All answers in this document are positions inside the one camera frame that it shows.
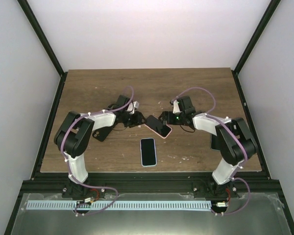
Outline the teal-edged smartphone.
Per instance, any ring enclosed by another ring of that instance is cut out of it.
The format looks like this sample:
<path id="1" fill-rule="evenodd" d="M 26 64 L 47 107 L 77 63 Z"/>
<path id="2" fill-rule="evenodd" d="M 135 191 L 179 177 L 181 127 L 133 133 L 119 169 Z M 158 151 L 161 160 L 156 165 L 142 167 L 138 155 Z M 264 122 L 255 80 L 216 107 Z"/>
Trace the teal-edged smartphone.
<path id="1" fill-rule="evenodd" d="M 210 143 L 211 149 L 215 151 L 219 151 L 219 142 L 218 142 L 218 137 L 215 135 L 211 135 L 211 143 Z"/>

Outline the black phone case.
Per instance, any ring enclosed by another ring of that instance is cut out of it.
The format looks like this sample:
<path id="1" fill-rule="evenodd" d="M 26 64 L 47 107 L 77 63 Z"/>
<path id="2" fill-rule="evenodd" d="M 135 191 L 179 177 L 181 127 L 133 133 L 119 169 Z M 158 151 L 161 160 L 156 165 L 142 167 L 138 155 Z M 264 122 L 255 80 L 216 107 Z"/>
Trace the black phone case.
<path id="1" fill-rule="evenodd" d="M 102 127 L 100 129 L 95 130 L 92 133 L 92 137 L 100 142 L 105 141 L 111 131 L 114 129 L 115 125 L 109 127 Z"/>

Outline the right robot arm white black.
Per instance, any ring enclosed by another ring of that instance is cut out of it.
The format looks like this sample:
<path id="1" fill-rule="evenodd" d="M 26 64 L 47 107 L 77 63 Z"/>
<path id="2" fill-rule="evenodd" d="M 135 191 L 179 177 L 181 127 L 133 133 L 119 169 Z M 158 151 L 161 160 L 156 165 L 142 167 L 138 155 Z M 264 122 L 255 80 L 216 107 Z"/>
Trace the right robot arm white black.
<path id="1" fill-rule="evenodd" d="M 245 120 L 241 117 L 216 117 L 204 111 L 196 111 L 189 96 L 170 102 L 172 111 L 163 111 L 159 120 L 163 124 L 188 126 L 192 130 L 205 131 L 215 137 L 221 161 L 207 183 L 213 197 L 220 197 L 235 174 L 258 151 L 258 145 Z"/>

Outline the metal base plate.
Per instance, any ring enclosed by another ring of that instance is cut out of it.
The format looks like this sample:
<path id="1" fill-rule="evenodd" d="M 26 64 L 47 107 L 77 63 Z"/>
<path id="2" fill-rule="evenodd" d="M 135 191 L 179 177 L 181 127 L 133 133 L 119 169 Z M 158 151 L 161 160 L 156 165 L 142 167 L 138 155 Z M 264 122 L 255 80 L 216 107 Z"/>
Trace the metal base plate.
<path id="1" fill-rule="evenodd" d="M 283 204 L 275 194 L 245 193 L 230 201 L 228 213 L 209 211 L 27 210 L 29 200 L 64 199 L 59 194 L 26 194 L 13 235 L 289 235 Z M 181 194 L 123 194 L 117 201 L 201 201 Z"/>

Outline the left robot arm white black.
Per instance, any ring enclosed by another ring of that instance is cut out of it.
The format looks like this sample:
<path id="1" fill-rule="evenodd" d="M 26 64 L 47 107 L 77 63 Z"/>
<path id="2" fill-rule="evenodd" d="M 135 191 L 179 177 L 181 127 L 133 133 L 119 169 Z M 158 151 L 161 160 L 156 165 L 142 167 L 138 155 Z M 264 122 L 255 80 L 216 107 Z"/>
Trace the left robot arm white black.
<path id="1" fill-rule="evenodd" d="M 139 105 L 138 101 L 120 95 L 115 104 L 95 113 L 68 112 L 54 137 L 54 143 L 65 158 L 69 179 L 75 183 L 73 192 L 78 197 L 84 198 L 90 192 L 90 185 L 85 182 L 88 172 L 84 152 L 91 135 L 98 134 L 104 139 L 107 131 L 111 131 L 118 123 L 123 123 L 129 128 L 143 124 L 145 119 L 137 111 Z"/>

